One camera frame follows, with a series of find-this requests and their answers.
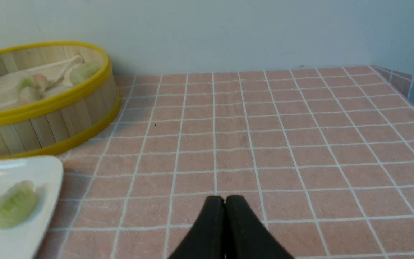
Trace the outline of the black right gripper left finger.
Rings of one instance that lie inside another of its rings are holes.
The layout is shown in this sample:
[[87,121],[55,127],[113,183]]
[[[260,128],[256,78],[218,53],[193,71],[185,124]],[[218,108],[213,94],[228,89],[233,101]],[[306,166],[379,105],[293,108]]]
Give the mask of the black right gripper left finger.
[[170,259],[223,259],[225,205],[220,196],[208,196],[196,221],[169,256]]

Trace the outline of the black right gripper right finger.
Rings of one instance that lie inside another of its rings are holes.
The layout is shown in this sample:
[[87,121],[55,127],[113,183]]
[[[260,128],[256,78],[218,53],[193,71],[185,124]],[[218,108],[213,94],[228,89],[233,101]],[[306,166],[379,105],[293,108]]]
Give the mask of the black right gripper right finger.
[[293,259],[255,215],[243,196],[225,201],[228,216],[227,259]]

